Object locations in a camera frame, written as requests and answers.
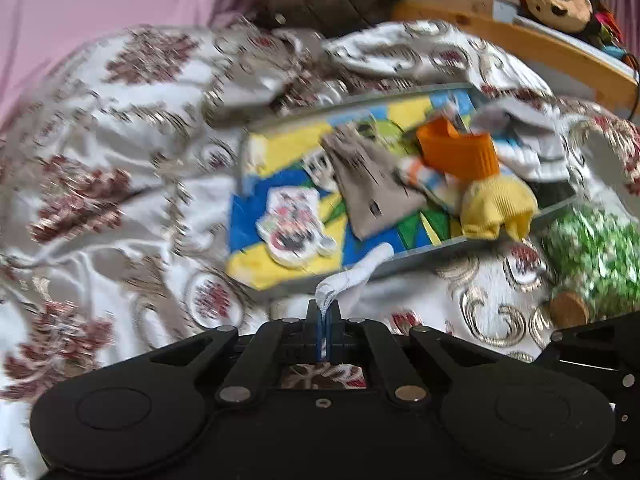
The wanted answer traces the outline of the pink sheet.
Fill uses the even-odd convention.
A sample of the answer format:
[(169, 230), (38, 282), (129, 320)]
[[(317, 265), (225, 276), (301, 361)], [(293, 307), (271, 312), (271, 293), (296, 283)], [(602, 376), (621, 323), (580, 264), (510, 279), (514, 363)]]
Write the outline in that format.
[(86, 42), (136, 25), (217, 26), (260, 0), (1, 0), (1, 119)]

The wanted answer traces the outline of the white quilted cloth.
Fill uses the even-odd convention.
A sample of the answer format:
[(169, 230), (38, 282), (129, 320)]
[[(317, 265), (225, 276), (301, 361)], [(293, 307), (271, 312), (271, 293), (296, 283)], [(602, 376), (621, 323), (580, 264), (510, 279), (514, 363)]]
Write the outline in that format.
[(479, 108), (472, 133), (489, 132), (498, 161), (527, 182), (560, 182), (570, 177), (558, 118), (513, 96)]

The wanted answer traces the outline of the mouse plush toy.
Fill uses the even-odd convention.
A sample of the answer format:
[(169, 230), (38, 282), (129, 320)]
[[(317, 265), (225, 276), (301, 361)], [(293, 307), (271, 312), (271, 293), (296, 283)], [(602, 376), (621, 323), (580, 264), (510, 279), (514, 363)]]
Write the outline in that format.
[(613, 58), (627, 55), (620, 26), (602, 0), (520, 0), (520, 14)]

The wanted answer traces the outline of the striped yellow knit sock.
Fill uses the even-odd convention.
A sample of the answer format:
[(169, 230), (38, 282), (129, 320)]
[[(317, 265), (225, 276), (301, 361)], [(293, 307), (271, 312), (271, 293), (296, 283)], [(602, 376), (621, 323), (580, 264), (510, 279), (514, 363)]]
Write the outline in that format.
[(496, 240), (501, 230), (512, 240), (529, 236), (538, 202), (532, 189), (511, 171), (464, 183), (425, 166), (418, 156), (406, 156), (397, 163), (396, 172), (405, 185), (457, 217), (467, 238)]

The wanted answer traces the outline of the orange ribbed cup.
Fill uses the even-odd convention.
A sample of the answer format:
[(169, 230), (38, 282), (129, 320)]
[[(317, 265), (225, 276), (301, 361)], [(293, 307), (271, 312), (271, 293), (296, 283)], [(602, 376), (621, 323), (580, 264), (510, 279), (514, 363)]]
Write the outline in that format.
[(460, 133), (450, 120), (437, 117), (416, 130), (427, 167), (462, 182), (484, 180), (500, 172), (494, 141), (488, 132)]

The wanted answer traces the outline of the cartoon character small pouch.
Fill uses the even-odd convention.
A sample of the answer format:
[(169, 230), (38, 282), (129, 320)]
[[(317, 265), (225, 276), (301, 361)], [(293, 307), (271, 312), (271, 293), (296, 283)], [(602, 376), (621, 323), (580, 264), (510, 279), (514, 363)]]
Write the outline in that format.
[(256, 221), (256, 230), (273, 261), (299, 269), (313, 258), (328, 258), (337, 251), (335, 238), (324, 230), (319, 204), (320, 194), (315, 188), (270, 188), (266, 211)]

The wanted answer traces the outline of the floral satin bedspread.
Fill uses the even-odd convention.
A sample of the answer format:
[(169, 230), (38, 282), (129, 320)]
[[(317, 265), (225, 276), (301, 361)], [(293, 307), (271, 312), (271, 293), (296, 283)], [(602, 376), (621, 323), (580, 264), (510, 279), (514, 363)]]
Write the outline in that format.
[(620, 209), (639, 130), (557, 96), (514, 55), (442, 21), (340, 38), (138, 26), (72, 53), (1, 130), (1, 474), (46, 469), (29, 430), (49, 388), (221, 324), (304, 310), (321, 280), (227, 274), (246, 126), (428, 84), (516, 93), (558, 118), (569, 179)]

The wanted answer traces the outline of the wooden bed frame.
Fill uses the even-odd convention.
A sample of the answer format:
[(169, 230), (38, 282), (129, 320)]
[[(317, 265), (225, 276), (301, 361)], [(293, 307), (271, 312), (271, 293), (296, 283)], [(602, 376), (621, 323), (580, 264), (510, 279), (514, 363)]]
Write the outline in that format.
[(572, 77), (596, 92), (597, 101), (611, 110), (619, 107), (634, 116), (639, 113), (637, 78), (592, 53), (530, 28), (477, 15), (462, 15), (460, 22), (449, 23), (502, 47), (523, 61), (542, 63)]

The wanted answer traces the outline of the grey drawstring pouch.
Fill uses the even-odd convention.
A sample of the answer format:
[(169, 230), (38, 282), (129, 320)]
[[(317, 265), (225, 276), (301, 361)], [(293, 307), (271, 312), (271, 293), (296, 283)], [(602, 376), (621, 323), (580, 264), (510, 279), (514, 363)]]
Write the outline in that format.
[(329, 156), (357, 240), (375, 236), (426, 205), (422, 192), (399, 179), (399, 158), (353, 125), (335, 127), (320, 145)]

